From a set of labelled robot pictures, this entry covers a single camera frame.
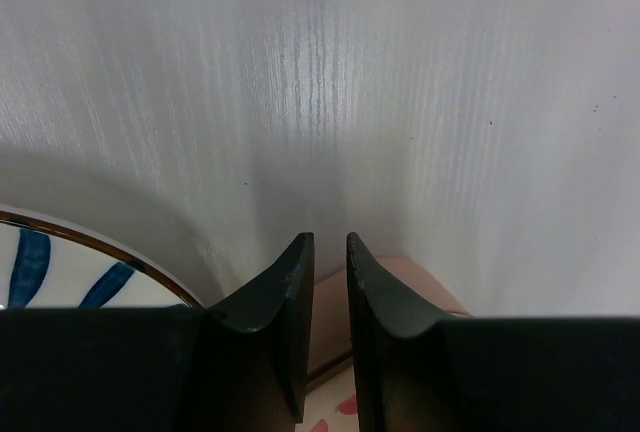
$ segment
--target ceramic plate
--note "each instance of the ceramic plate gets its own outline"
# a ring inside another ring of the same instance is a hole
[[[144,268],[47,231],[0,223],[2,308],[186,306]]]

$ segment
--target red pattern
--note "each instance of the red pattern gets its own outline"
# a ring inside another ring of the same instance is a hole
[[[324,419],[320,419],[316,425],[311,427],[309,432],[329,432],[329,424]]]
[[[356,394],[353,394],[338,406],[338,410],[344,415],[355,415],[358,413],[358,401]]]

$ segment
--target black object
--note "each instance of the black object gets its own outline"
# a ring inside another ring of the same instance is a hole
[[[638,431],[640,321],[458,319],[347,239],[363,432]]]
[[[304,408],[313,236],[211,309],[0,313],[0,431],[289,431]]]

